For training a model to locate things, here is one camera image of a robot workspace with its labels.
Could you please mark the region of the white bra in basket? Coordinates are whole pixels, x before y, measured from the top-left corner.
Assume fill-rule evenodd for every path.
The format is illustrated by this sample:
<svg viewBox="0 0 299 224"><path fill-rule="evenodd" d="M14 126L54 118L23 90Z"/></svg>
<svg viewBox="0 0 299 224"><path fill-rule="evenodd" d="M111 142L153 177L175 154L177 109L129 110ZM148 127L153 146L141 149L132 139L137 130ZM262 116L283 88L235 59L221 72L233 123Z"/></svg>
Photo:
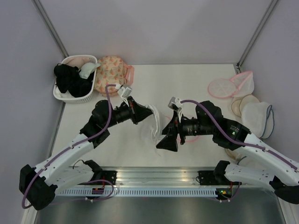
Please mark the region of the white bra in basket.
<svg viewBox="0 0 299 224"><path fill-rule="evenodd" d="M99 66L99 63L85 63L80 69L79 76L83 79L88 79L90 74L93 73Z"/></svg>

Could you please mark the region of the pink mesh laundry bag flat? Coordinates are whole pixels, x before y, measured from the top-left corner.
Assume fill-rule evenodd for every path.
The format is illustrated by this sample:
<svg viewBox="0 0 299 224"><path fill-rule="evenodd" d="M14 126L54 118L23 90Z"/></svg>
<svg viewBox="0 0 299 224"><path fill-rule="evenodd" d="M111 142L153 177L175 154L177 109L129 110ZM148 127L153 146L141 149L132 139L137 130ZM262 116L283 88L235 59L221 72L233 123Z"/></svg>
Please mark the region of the pink mesh laundry bag flat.
<svg viewBox="0 0 299 224"><path fill-rule="evenodd" d="M237 92L237 87L230 80L220 78L212 81L207 90L215 98L229 98Z"/></svg>

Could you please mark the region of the right aluminium corner post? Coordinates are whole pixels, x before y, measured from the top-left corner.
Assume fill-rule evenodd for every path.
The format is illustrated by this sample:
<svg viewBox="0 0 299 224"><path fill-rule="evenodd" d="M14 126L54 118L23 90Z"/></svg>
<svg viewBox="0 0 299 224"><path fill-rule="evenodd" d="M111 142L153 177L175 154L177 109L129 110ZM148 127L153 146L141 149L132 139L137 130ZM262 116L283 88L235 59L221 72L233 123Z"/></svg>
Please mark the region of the right aluminium corner post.
<svg viewBox="0 0 299 224"><path fill-rule="evenodd" d="M249 55L251 49L253 48L255 42L257 41L259 35L261 34L265 24L269 20L270 16L272 15L273 11L275 10L277 4L279 3L279 0L271 0L268 7L266 8L266 11L264 12L261 20L259 21L253 35L251 36L247 46L245 47L245 50L243 51L240 59L237 63L234 64L235 72L236 74L239 74L242 72L242 65L244 64L247 56Z"/></svg>

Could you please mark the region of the black bras in basket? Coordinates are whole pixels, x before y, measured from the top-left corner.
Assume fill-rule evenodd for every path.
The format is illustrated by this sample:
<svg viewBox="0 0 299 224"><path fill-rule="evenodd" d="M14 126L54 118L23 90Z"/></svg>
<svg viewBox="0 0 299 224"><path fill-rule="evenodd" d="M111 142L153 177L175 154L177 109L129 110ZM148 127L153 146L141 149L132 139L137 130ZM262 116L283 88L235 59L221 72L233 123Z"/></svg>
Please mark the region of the black bras in basket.
<svg viewBox="0 0 299 224"><path fill-rule="evenodd" d="M56 75L56 86L62 94L69 92L75 98L87 95L93 84L94 73L88 79L79 76L79 68L66 64L57 64L54 68Z"/></svg>

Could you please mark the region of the white bra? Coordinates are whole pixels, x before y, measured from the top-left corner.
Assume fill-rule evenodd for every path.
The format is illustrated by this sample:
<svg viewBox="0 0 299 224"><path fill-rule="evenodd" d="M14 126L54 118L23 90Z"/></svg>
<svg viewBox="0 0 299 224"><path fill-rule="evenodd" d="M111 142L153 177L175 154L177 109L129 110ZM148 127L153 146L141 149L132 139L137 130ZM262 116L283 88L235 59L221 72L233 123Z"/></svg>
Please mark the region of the white bra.
<svg viewBox="0 0 299 224"><path fill-rule="evenodd" d="M90 74L93 73L99 66L99 63L85 63L80 69L79 76L83 79L88 79Z"/></svg>
<svg viewBox="0 0 299 224"><path fill-rule="evenodd" d="M156 139L162 134L162 123L160 118L160 111L154 105L147 104L145 107L153 111L154 125L151 126L150 130L151 130L151 137L153 139Z"/></svg>

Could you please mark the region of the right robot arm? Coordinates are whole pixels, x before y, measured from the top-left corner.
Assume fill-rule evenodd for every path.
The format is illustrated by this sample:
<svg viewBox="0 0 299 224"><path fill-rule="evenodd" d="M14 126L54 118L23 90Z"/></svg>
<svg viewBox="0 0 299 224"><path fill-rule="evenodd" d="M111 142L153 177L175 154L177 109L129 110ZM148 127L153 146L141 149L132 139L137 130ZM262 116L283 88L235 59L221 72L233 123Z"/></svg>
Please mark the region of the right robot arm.
<svg viewBox="0 0 299 224"><path fill-rule="evenodd" d="M298 162L262 142L246 126L223 117L221 109L212 102L189 102L196 105L197 117L191 119L182 114L184 101L171 99L168 107L173 110L173 117L163 129L163 138L156 144L157 149L177 152L177 138L183 145L187 136L211 135L218 146L250 157L263 166L263 169L247 168L229 161L219 161L213 171L216 183L251 184L272 191L288 203L299 203Z"/></svg>

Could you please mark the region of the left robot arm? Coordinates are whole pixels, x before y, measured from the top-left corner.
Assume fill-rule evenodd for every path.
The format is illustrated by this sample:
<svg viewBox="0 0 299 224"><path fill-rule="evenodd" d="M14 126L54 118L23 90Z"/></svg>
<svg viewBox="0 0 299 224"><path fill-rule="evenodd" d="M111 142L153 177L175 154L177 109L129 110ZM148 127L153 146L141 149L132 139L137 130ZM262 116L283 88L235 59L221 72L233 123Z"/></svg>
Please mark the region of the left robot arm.
<svg viewBox="0 0 299 224"><path fill-rule="evenodd" d="M69 169L68 166L104 142L110 135L110 127L127 120L137 125L151 115L158 116L156 107L141 105L132 96L115 108L109 99L98 101L88 122L66 148L33 167L27 164L21 168L22 208L42 210L67 188L82 183L100 183L101 167L93 160L84 162L79 168Z"/></svg>

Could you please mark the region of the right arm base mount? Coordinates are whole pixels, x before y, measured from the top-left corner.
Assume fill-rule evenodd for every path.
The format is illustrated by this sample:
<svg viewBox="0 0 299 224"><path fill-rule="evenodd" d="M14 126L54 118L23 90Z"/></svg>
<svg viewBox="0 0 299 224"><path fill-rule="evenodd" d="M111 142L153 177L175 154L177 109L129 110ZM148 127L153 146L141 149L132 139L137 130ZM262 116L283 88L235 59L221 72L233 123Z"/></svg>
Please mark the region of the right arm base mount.
<svg viewBox="0 0 299 224"><path fill-rule="evenodd" d="M220 161L214 170L199 170L198 180L201 186L237 186L239 182L232 182L225 177L225 169L231 163L229 161Z"/></svg>

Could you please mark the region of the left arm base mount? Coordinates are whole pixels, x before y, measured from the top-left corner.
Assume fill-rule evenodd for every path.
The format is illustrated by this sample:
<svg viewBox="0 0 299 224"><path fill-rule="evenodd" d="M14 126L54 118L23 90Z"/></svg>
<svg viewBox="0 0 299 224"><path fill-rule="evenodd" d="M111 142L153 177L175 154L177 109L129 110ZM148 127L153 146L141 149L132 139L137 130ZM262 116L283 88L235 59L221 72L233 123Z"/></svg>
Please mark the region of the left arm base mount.
<svg viewBox="0 0 299 224"><path fill-rule="evenodd" d="M104 170L100 165L98 165L95 161L93 160L79 160L82 161L84 165L87 165L89 168L91 168L93 175L91 179L86 182L88 185L103 185L105 186L108 181L111 184L115 185L116 184L116 179L117 179L117 171L116 170Z"/></svg>

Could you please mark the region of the floral peach bra case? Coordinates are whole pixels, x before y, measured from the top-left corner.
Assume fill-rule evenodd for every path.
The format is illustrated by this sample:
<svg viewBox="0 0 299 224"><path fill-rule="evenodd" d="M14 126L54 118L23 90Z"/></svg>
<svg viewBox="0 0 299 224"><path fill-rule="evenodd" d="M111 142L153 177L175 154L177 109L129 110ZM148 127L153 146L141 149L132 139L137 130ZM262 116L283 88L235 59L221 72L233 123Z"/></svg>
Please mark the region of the floral peach bra case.
<svg viewBox="0 0 299 224"><path fill-rule="evenodd" d="M94 89L103 96L106 95L105 87L108 84L133 84L135 69L119 56L104 56L98 59L98 63L100 66L96 70Z"/></svg>

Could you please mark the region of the aluminium corner post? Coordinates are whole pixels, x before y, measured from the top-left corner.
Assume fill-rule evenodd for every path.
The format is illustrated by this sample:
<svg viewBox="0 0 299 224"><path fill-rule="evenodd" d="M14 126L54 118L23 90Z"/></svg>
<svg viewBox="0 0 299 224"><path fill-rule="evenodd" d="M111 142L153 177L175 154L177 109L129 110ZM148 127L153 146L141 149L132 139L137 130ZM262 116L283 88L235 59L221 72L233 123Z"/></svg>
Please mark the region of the aluminium corner post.
<svg viewBox="0 0 299 224"><path fill-rule="evenodd" d="M56 31L50 17L48 16L48 13L46 12L45 7L42 4L42 1L41 0L32 0L31 2L33 3L34 7L36 8L37 12L39 13L41 19L43 20L46 28L50 32L50 35L52 36L55 44L59 48L62 55L64 57L68 57L69 54L68 54L63 42L61 41L61 38L59 37L59 34Z"/></svg>
<svg viewBox="0 0 299 224"><path fill-rule="evenodd" d="M255 42L257 41L259 35L261 34L265 24L269 20L270 16L272 15L273 11L275 10L277 4L279 3L279 0L271 0L268 7L266 8L266 11L264 12L261 20L259 21L253 35L251 36L247 46L245 47L245 50L243 51L240 59L237 63L234 64L235 72L236 74L239 74L242 72L242 65L244 64L247 56L249 55L251 49L253 48Z"/></svg>

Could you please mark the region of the aluminium front rail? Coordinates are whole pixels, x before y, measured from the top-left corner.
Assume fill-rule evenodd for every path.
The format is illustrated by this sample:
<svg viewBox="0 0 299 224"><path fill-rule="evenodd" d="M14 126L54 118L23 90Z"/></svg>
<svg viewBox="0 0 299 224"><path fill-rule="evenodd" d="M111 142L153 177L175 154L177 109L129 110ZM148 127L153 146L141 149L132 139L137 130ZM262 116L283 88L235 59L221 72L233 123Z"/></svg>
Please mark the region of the aluminium front rail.
<svg viewBox="0 0 299 224"><path fill-rule="evenodd" d="M58 174L54 174L49 168L42 170L40 174L37 168L32 169L26 177L26 187L31 184L31 189L50 189L58 194L65 189L72 188L77 185L88 185L93 175L91 168L82 164L74 169L71 167L62 170ZM117 171L117 179L115 185L125 186L189 186L200 185L198 180L198 172L192 170L176 170L176 169L124 169Z"/></svg>

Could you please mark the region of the beige bra cup upper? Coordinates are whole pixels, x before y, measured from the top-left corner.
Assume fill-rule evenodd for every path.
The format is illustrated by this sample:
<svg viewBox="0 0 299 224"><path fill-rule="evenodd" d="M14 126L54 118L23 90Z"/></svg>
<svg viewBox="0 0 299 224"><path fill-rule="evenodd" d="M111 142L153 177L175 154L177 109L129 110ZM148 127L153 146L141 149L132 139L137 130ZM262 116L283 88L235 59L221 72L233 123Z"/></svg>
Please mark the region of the beige bra cup upper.
<svg viewBox="0 0 299 224"><path fill-rule="evenodd" d="M248 94L241 98L233 98L231 103L231 111L235 116L240 118L242 116L242 110L246 104L259 102L259 99L252 94Z"/></svg>

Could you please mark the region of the white plastic laundry basket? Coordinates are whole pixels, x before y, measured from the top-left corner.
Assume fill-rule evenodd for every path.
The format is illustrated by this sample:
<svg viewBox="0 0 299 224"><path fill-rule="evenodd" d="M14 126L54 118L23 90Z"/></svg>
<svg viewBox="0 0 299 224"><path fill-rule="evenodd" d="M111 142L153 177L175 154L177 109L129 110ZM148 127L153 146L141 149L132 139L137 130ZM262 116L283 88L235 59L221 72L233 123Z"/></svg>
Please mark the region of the white plastic laundry basket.
<svg viewBox="0 0 299 224"><path fill-rule="evenodd" d="M97 59L91 55L65 58L54 67L56 76L53 96L65 103L87 103L93 98Z"/></svg>

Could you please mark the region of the pink rimmed mesh laundry bag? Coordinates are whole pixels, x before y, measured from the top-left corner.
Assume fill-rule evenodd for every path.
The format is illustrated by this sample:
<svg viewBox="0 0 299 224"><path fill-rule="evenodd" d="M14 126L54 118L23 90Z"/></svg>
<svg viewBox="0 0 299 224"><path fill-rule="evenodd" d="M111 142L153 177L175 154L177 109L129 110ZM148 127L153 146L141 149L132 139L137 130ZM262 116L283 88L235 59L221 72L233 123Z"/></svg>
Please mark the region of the pink rimmed mesh laundry bag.
<svg viewBox="0 0 299 224"><path fill-rule="evenodd" d="M162 129L169 123L171 120L171 117L166 115L161 115L160 117L160 131L162 132ZM150 146L153 148L154 152L158 156L162 156L163 149L157 149L156 144L163 138L162 135L158 135L160 132L158 131L156 119L154 115L150 115L148 118L146 118L141 125L141 132L140 137L145 141L146 146ZM199 136L187 136L185 139L186 146L189 143L194 143L199 139Z"/></svg>

